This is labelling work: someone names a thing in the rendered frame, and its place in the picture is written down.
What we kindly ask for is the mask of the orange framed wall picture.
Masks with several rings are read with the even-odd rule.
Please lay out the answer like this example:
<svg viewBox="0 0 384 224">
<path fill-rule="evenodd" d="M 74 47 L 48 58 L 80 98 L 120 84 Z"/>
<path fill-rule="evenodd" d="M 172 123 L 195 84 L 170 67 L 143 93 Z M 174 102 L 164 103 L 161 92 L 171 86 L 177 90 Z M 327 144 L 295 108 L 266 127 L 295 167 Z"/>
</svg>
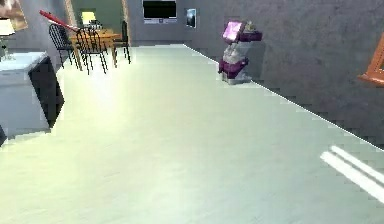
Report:
<svg viewBox="0 0 384 224">
<path fill-rule="evenodd" d="M 378 45 L 374 51 L 371 62 L 367 70 L 358 78 L 364 81 L 372 82 L 378 86 L 384 87 L 384 32 L 382 33 Z"/>
</svg>

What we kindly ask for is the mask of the white and black cabinet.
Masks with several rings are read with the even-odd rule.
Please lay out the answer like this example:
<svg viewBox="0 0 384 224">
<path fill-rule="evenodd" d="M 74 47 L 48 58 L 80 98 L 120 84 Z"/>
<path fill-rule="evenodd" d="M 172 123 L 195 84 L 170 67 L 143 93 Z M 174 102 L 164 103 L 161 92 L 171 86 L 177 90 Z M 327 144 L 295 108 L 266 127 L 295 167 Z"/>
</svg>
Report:
<svg viewBox="0 0 384 224">
<path fill-rule="evenodd" d="M 0 61 L 0 127 L 8 138 L 49 132 L 64 97 L 46 52 L 13 53 Z"/>
</svg>

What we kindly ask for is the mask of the brown framed wall picture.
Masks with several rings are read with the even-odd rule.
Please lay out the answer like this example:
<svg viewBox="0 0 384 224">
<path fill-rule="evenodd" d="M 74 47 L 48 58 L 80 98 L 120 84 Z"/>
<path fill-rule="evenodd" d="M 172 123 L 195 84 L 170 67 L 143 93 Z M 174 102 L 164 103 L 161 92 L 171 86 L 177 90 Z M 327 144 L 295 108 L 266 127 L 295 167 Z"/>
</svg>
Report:
<svg viewBox="0 0 384 224">
<path fill-rule="evenodd" d="M 20 0 L 0 0 L 0 18 L 9 18 L 15 31 L 28 27 Z"/>
</svg>

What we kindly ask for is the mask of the small framed wall picture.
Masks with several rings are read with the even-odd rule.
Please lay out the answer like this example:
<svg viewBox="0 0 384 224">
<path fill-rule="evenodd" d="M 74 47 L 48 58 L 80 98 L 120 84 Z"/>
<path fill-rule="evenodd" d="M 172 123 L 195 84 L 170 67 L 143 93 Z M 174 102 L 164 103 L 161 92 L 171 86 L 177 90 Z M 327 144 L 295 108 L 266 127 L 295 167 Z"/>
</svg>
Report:
<svg viewBox="0 0 384 224">
<path fill-rule="evenodd" d="M 186 25 L 192 28 L 196 27 L 196 10 L 195 9 L 186 10 Z"/>
</svg>

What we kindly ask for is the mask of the wooden dining table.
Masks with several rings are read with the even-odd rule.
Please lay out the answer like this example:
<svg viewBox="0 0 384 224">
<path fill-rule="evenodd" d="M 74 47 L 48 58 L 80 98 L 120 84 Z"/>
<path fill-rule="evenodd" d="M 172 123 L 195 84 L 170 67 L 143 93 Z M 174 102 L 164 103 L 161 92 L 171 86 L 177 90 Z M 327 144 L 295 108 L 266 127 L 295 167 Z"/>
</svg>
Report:
<svg viewBox="0 0 384 224">
<path fill-rule="evenodd" d="M 117 67 L 116 53 L 113 52 L 113 40 L 119 39 L 121 35 L 115 34 L 109 31 L 105 32 L 105 31 L 99 30 L 97 32 L 100 35 L 101 41 L 105 44 L 106 49 L 111 50 L 113 66 Z M 77 45 L 76 32 L 74 32 L 69 36 L 69 40 L 71 41 L 72 46 L 74 47 L 74 53 L 75 53 L 76 59 L 80 60 L 80 50 L 79 50 L 79 46 Z"/>
</svg>

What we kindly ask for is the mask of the yellow window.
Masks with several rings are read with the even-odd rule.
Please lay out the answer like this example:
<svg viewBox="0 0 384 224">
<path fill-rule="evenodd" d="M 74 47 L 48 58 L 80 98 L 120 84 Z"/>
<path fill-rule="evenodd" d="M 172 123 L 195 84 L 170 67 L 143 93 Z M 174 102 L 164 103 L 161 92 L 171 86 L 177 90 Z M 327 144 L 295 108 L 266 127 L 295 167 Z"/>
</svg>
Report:
<svg viewBox="0 0 384 224">
<path fill-rule="evenodd" d="M 95 13 L 92 11 L 83 11 L 81 13 L 81 19 L 83 25 L 89 25 L 92 21 L 96 19 Z"/>
</svg>

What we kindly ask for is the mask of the white table lamp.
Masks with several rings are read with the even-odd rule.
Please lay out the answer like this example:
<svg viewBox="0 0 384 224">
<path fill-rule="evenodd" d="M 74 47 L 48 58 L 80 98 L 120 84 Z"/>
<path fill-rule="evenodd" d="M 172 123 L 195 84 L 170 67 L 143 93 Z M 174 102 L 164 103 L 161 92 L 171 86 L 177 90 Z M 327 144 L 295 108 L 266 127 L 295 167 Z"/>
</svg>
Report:
<svg viewBox="0 0 384 224">
<path fill-rule="evenodd" d="M 13 24 L 10 18 L 0 17 L 0 47 L 3 50 L 3 55 L 0 61 L 14 60 L 14 57 L 9 53 L 6 39 L 15 33 Z"/>
</svg>

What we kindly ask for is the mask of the purple and grey stand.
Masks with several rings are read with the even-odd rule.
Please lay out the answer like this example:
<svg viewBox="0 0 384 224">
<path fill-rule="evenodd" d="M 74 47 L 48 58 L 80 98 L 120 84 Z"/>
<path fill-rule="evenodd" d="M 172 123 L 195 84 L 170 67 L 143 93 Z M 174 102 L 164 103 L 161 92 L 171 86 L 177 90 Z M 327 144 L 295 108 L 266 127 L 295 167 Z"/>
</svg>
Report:
<svg viewBox="0 0 384 224">
<path fill-rule="evenodd" d="M 252 78 L 246 72 L 249 64 L 247 53 L 254 42 L 261 41 L 263 34 L 251 21 L 230 20 L 222 38 L 228 44 L 219 61 L 218 74 L 229 85 L 249 83 Z"/>
</svg>

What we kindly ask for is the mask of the black television set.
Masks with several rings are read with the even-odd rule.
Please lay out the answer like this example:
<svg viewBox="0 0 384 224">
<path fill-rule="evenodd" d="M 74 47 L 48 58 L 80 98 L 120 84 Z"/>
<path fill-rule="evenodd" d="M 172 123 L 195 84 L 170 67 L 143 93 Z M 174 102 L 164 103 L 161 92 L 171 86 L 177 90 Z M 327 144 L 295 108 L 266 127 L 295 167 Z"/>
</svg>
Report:
<svg viewBox="0 0 384 224">
<path fill-rule="evenodd" d="M 177 20 L 176 0 L 143 0 L 142 7 L 147 24 L 173 23 Z"/>
</svg>

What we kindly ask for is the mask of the red baseball bat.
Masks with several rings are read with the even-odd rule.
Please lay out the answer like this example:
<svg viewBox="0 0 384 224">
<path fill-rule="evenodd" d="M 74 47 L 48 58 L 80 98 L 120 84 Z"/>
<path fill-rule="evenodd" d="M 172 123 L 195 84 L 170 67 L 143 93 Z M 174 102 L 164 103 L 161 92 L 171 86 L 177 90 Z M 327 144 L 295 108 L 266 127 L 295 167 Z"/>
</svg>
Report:
<svg viewBox="0 0 384 224">
<path fill-rule="evenodd" d="M 74 32 L 76 32 L 76 31 L 79 29 L 79 28 L 76 27 L 76 26 L 67 24 L 66 22 L 64 22 L 64 21 L 62 21 L 61 19 L 57 18 L 55 15 L 53 15 L 53 14 L 51 14 L 51 13 L 49 13 L 49 12 L 46 12 L 46 11 L 44 11 L 44 10 L 39 10 L 39 14 L 42 15 L 42 16 L 44 16 L 44 17 L 47 18 L 48 20 L 53 21 L 53 22 L 55 22 L 55 23 L 57 23 L 57 24 L 59 24 L 59 25 L 65 27 L 65 28 L 67 28 L 67 29 L 70 29 L 70 30 L 72 30 L 72 31 L 74 31 Z"/>
</svg>

